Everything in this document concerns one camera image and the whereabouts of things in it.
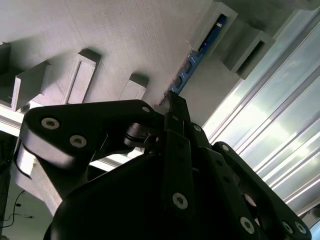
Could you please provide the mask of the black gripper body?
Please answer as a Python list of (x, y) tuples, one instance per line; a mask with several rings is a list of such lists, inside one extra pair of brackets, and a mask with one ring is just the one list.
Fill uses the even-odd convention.
[(142, 155), (79, 187), (61, 203), (47, 240), (237, 240), (213, 166), (188, 156)]

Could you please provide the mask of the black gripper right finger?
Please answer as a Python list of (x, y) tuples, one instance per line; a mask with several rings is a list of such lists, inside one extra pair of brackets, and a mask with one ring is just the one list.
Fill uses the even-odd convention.
[(303, 221), (226, 143), (210, 144), (191, 122), (184, 98), (175, 94), (174, 112), (190, 141), (195, 189), (212, 227), (224, 240), (310, 240)]

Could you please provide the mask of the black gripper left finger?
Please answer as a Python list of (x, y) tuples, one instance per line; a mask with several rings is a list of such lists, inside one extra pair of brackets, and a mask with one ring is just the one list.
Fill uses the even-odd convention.
[(30, 178), (57, 212), (69, 194), (140, 156), (190, 157), (184, 121), (142, 100), (67, 104), (32, 109), (23, 119), (20, 147), (37, 163)]

